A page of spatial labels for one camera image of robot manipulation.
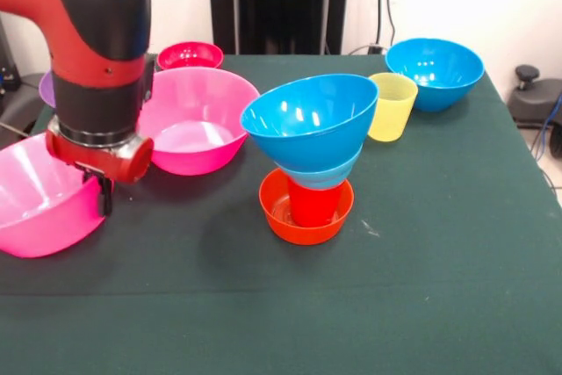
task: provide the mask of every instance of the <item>purple bowl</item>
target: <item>purple bowl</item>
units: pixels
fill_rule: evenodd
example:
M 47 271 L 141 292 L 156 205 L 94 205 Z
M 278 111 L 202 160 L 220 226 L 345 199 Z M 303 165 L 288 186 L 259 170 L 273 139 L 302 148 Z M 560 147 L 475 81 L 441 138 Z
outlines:
M 45 103 L 54 108 L 53 72 L 49 71 L 41 78 L 39 95 Z

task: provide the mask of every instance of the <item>bowl rim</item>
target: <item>bowl rim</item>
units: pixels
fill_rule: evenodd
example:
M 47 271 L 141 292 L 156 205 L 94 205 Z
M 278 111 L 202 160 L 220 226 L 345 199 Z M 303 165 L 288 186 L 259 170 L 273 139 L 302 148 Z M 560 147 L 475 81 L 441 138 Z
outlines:
M 296 135 L 287 135 L 287 136 L 263 135 L 263 134 L 260 134 L 260 133 L 256 133 L 256 132 L 254 132 L 254 131 L 251 131 L 251 130 L 249 130 L 248 128 L 246 128 L 246 127 L 244 126 L 244 124 L 243 124 L 244 116 L 245 116 L 246 112 L 248 111 L 248 109 L 252 106 L 252 104 L 253 104 L 256 100 L 259 100 L 260 98 L 262 98 L 262 97 L 264 97 L 264 96 L 267 96 L 268 94 L 271 94 L 273 91 L 277 91 L 277 90 L 279 90 L 279 89 L 281 89 L 281 88 L 284 88 L 284 87 L 293 85 L 293 84 L 295 84 L 295 83 L 303 83 L 304 81 L 308 81 L 308 80 L 311 80 L 311 79 L 325 78 L 325 77 L 327 77 L 327 76 L 346 76 L 346 77 L 353 77 L 354 79 L 363 79 L 363 80 L 367 80 L 369 83 L 371 83 L 371 84 L 374 86 L 374 88 L 375 88 L 375 96 L 374 96 L 374 98 L 372 99 L 372 101 L 370 101 L 370 103 L 369 103 L 367 106 L 365 106 L 365 108 L 363 108 L 363 110 L 362 110 L 361 112 L 359 112 L 357 115 L 355 115 L 355 116 L 353 116 L 353 117 L 351 117 L 351 118 L 345 119 L 345 120 L 343 120 L 343 121 L 341 121 L 341 122 L 338 122 L 338 123 L 336 123 L 335 125 L 325 127 L 325 128 L 323 128 L 323 129 L 321 129 L 321 130 L 319 130 L 319 131 L 311 131 L 311 132 L 305 132 L 305 133 L 299 133 L 299 134 L 296 134 Z M 297 80 L 295 80 L 295 81 L 291 81 L 291 82 L 289 82 L 289 83 L 284 83 L 284 84 L 279 85 L 279 86 L 277 86 L 277 87 L 275 87 L 275 88 L 272 88 L 271 90 L 268 90 L 268 91 L 264 92 L 264 93 L 263 93 L 259 98 L 257 98 L 256 100 L 254 100 L 252 103 L 250 103 L 250 104 L 242 111 L 242 114 L 241 114 L 241 116 L 240 116 L 240 123 L 241 123 L 242 127 L 244 128 L 244 130 L 245 130 L 246 132 L 248 132 L 250 135 L 252 135 L 253 137 L 256 137 L 256 138 L 262 138 L 262 139 L 266 139 L 266 140 L 275 139 L 275 140 L 279 140 L 279 141 L 292 141 L 292 140 L 296 140 L 296 139 L 299 139 L 299 138 L 303 138 L 303 137 L 305 137 L 305 136 L 311 136 L 311 135 L 312 135 L 312 136 L 319 136 L 319 135 L 324 135 L 324 134 L 326 134 L 326 133 L 334 132 L 334 130 L 335 130 L 336 128 L 338 128 L 338 127 L 340 127 L 340 126 L 347 125 L 348 123 L 350 123 L 351 120 L 354 120 L 354 119 L 357 119 L 357 118 L 363 116 L 364 114 L 367 113 L 368 110 L 370 110 L 372 107 L 374 107 L 374 105 L 377 103 L 377 100 L 378 100 L 378 86 L 377 86 L 371 79 L 369 79 L 368 76 L 362 76 L 362 75 L 357 75 L 357 74 L 345 74 L 345 73 L 322 74 L 322 75 L 316 75 L 316 76 L 308 76 L 308 77 L 306 77 L 306 78 L 300 78 L 300 79 L 297 79 Z
M 407 78 L 409 78 L 408 75 L 405 75 L 395 69 L 393 69 L 393 67 L 390 65 L 390 63 L 388 62 L 388 55 L 391 53 L 391 51 L 393 50 L 393 48 L 403 45 L 403 44 L 407 44 L 408 42 L 411 41 L 433 41 L 433 42 L 438 42 L 438 43 L 443 43 L 443 44 L 449 44 L 455 47 L 459 47 L 462 50 L 465 50 L 466 52 L 468 52 L 469 54 L 472 54 L 479 62 L 480 65 L 480 72 L 478 73 L 478 76 L 473 78 L 469 83 L 461 83 L 459 85 L 451 85 L 449 87 L 435 87 L 435 86 L 431 86 L 431 85 L 420 85 L 418 84 L 418 82 L 414 81 L 412 78 L 412 81 L 414 81 L 414 83 L 418 86 L 418 87 L 423 87 L 423 88 L 430 88 L 432 90 L 455 90 L 457 88 L 464 88 L 464 87 L 469 87 L 471 85 L 474 85 L 475 83 L 477 83 L 480 78 L 482 78 L 482 76 L 484 76 L 484 74 L 486 73 L 486 68 L 484 67 L 484 62 L 482 61 L 482 58 L 477 55 L 473 50 L 471 50 L 470 48 L 468 48 L 467 46 L 463 46 L 462 44 L 459 44 L 455 41 L 451 41 L 451 40 L 446 40 L 446 39 L 438 39 L 438 38 L 431 38 L 431 37 L 415 37 L 413 39 L 407 39 L 407 40 L 403 40 L 400 41 L 396 44 L 394 44 L 392 47 L 390 47 L 388 49 L 388 51 L 386 52 L 385 55 L 385 64 L 386 66 L 390 69 L 391 72 L 393 72 L 394 74 L 399 74 L 399 75 L 403 75 Z
M 222 65 L 222 62 L 225 60 L 225 54 L 222 51 L 222 49 L 217 46 L 216 44 L 213 43 L 207 43 L 205 41 L 195 41 L 195 40 L 190 40 L 190 41 L 180 41 L 179 43 L 175 43 L 172 44 L 170 46 L 165 47 L 157 56 L 156 56 L 156 63 L 158 64 L 158 66 L 160 67 L 160 69 L 162 70 L 173 70 L 173 69 L 181 69 L 181 68 L 210 68 L 208 66 L 182 66 L 181 68 L 165 68 L 162 65 L 161 62 L 161 58 L 165 53 L 168 53 L 169 50 L 171 50 L 172 48 L 175 47 L 179 47 L 179 46 L 189 46 L 189 45 L 200 45 L 200 46 L 205 46 L 205 47 L 210 47 L 211 50 L 214 50 L 215 52 L 219 53 L 219 62 L 211 69 L 216 69 L 219 68 L 220 65 Z
M 17 145 L 21 145 L 22 143 L 40 142 L 40 140 L 43 140 L 43 143 L 45 143 L 45 133 L 44 132 L 38 133 L 37 135 L 30 136 L 29 138 L 26 138 L 24 140 L 21 140 L 19 142 L 11 144 L 10 146 L 8 146 L 5 149 L 3 149 L 2 151 L 0 151 L 0 154 L 2 154 L 3 152 L 6 152 L 6 151 L 12 150 Z M 51 201 L 50 204 L 49 204 L 49 207 L 46 208 L 45 210 L 42 210 L 42 211 L 36 212 L 36 213 L 32 213 L 31 215 L 28 215 L 27 217 L 20 217 L 16 220 L 12 220 L 12 221 L 9 221 L 9 222 L 6 222 L 6 223 L 0 223 L 0 232 L 2 230 L 6 229 L 6 228 L 11 228 L 11 227 L 14 227 L 18 224 L 24 223 L 26 221 L 33 220 L 33 219 L 39 217 L 42 213 L 44 213 L 46 211 L 49 211 L 49 210 L 52 210 L 53 208 L 59 207 L 62 204 L 65 204 L 65 203 L 69 202 L 71 199 L 74 199 L 76 197 L 76 195 L 78 195 L 81 191 L 85 190 L 86 187 L 88 187 L 89 184 L 95 184 L 96 182 L 97 182 L 96 178 L 91 177 L 89 180 L 82 183 L 78 189 L 74 189 L 73 191 L 65 192 L 59 198 L 56 198 L 55 200 Z
M 154 75 L 154 78 L 159 77 L 158 75 L 168 75 L 171 73 L 191 73 L 191 72 L 208 72 L 211 74 L 224 74 L 224 75 L 229 75 L 229 76 L 233 76 L 234 79 L 238 79 L 240 81 L 243 81 L 245 84 L 247 84 L 249 87 L 251 87 L 253 94 L 254 94 L 254 98 L 250 101 L 250 103 L 252 103 L 254 100 L 256 100 L 257 98 L 260 97 L 260 92 L 257 90 L 257 88 L 255 87 L 255 85 L 250 82 L 249 80 L 247 80 L 246 78 L 244 78 L 243 76 L 240 76 L 238 74 L 235 74 L 234 72 L 231 72 L 229 70 L 225 70 L 225 69 L 219 69 L 219 68 L 208 68 L 207 66 L 187 66 L 187 67 L 182 67 L 182 68 L 173 68 L 173 69 L 165 69 L 165 70 L 161 70 L 160 72 L 156 72 Z M 208 148 L 208 149 L 201 149 L 199 151 L 191 151 L 189 153 L 181 153 L 181 152 L 177 152 L 177 151 L 166 151 L 165 149 L 159 149 L 156 147 L 156 143 L 155 143 L 155 147 L 154 147 L 154 151 L 156 153 L 164 153 L 164 154 L 170 154 L 170 155 L 193 155 L 193 154 L 200 154 L 200 153 L 206 153 L 209 151 L 215 151 L 224 147 L 227 147 L 229 145 L 232 145 L 240 140 L 244 140 L 246 137 L 248 137 L 248 131 L 246 131 L 246 129 L 244 128 L 244 126 L 242 126 L 242 131 L 241 134 L 236 136 L 235 138 L 233 138 L 232 140 L 230 140 L 229 142 L 227 142 L 226 144 L 222 144 L 222 145 L 217 145 L 216 147 L 212 147 L 212 148 Z
M 271 211 L 270 211 L 270 210 L 265 206 L 265 204 L 263 203 L 263 195 L 262 195 L 262 192 L 263 192 L 263 188 L 264 188 L 266 182 L 268 182 L 270 178 L 274 177 L 274 176 L 275 176 L 277 173 L 279 173 L 279 172 L 280 172 L 280 173 L 283 173 L 283 175 L 288 178 L 288 176 L 287 176 L 280 168 L 276 168 L 276 169 L 270 171 L 270 172 L 263 178 L 262 182 L 260 183 L 260 188 L 259 188 L 259 190 L 258 190 L 258 197 L 259 197 L 259 200 L 260 200 L 260 206 L 262 207 L 263 212 L 264 212 L 268 217 L 270 217 L 270 218 L 273 219 L 274 221 L 280 223 L 280 224 L 283 225 L 284 227 L 296 228 L 296 229 L 298 229 L 298 230 L 299 230 L 300 232 L 302 232 L 302 233 L 306 233 L 306 232 L 312 233 L 312 232 L 318 231 L 319 229 L 323 229 L 323 228 L 326 228 L 326 227 L 332 227 L 332 226 L 335 226 L 335 225 L 336 225 L 337 223 L 339 223 L 340 221 L 346 220 L 346 219 L 348 218 L 348 215 L 349 215 L 349 213 L 351 213 L 351 210 L 353 209 L 353 205 L 355 204 L 355 192 L 354 192 L 354 190 L 353 190 L 353 185 L 351 184 L 351 182 L 350 182 L 348 179 L 345 179 L 345 180 L 342 182 L 342 184 L 343 184 L 343 189 L 350 192 L 350 194 L 351 194 L 351 204 L 350 204 L 349 208 L 346 210 L 346 212 L 345 212 L 344 214 L 342 214 L 342 215 L 340 216 L 340 218 L 337 219 L 336 221 L 332 221 L 332 222 L 330 222 L 330 223 L 328 223 L 328 224 L 326 224 L 326 225 L 324 225 L 324 226 L 318 226 L 318 227 L 302 227 L 302 226 L 293 226 L 293 225 L 291 225 L 291 224 L 289 224 L 289 223 L 285 223 L 284 221 L 281 221 L 281 220 L 279 220 L 279 219 L 276 219 L 276 218 L 274 217 L 274 215 L 271 213 Z

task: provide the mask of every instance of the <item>red cup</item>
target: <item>red cup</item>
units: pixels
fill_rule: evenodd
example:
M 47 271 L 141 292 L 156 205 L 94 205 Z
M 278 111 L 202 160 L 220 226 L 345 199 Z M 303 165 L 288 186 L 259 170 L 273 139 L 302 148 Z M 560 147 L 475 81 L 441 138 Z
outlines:
M 289 200 L 292 220 L 301 227 L 322 227 L 330 224 L 343 192 L 344 183 L 329 189 L 310 189 L 290 177 Z

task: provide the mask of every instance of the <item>yellow cup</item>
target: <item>yellow cup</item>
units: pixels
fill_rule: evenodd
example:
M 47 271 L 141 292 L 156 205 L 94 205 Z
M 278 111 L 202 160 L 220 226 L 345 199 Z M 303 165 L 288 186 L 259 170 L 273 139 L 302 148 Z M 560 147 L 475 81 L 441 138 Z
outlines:
M 396 141 L 402 136 L 418 87 L 411 79 L 391 73 L 369 76 L 378 86 L 378 101 L 369 136 L 376 141 Z

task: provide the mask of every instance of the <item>electrical outlet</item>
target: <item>electrical outlet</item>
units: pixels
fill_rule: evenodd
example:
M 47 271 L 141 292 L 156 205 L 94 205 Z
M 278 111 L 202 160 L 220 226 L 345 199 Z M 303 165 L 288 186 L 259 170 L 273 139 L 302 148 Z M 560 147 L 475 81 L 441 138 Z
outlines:
M 369 46 L 367 54 L 382 54 L 383 48 L 381 46 Z

